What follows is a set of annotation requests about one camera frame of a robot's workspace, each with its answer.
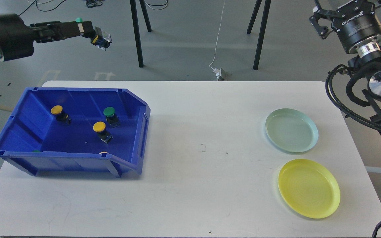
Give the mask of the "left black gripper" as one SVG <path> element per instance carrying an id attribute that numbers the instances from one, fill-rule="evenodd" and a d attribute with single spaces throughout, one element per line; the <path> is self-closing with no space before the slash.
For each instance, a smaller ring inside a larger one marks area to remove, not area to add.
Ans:
<path id="1" fill-rule="evenodd" d="M 30 27 L 16 14 L 0 15 L 0 61 L 31 56 L 34 53 L 34 41 L 48 43 L 64 40 L 65 37 L 96 35 L 91 21 L 50 21 L 33 23 Z"/>

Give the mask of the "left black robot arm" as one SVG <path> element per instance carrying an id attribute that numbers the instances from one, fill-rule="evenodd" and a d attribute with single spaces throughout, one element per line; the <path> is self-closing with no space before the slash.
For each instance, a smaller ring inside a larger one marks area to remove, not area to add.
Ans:
<path id="1" fill-rule="evenodd" d="M 0 61 L 32 56 L 33 44 L 57 42 L 82 36 L 96 44 L 97 30 L 91 21 L 49 21 L 27 26 L 20 15 L 0 15 Z"/>

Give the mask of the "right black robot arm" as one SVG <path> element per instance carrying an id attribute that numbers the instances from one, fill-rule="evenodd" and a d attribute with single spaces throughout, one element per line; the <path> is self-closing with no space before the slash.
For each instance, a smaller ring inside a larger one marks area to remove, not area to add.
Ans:
<path id="1" fill-rule="evenodd" d="M 381 101 L 381 23 L 375 13 L 381 8 L 381 0 L 377 3 L 350 0 L 334 11 L 323 9 L 318 0 L 315 4 L 309 21 L 317 34 L 326 39 L 336 32 L 345 53 L 355 54 L 347 66 L 340 64 L 328 73 L 325 81 L 328 98 L 345 117 L 381 135 L 381 108 L 377 104 Z M 375 115 L 366 119 L 343 104 L 332 85 L 337 73 L 350 76 L 345 87 L 348 99 L 361 107 L 372 107 Z"/>

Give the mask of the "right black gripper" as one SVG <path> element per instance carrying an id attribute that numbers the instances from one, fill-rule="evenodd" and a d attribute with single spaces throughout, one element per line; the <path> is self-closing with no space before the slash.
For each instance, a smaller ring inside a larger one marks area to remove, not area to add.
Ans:
<path id="1" fill-rule="evenodd" d="M 349 0 L 337 11 L 314 7 L 309 22 L 321 39 L 337 32 L 345 53 L 355 54 L 359 43 L 367 39 L 381 41 L 381 23 L 375 14 L 377 8 L 381 8 L 381 0 Z M 321 20 L 332 22 L 331 26 L 321 25 Z"/>

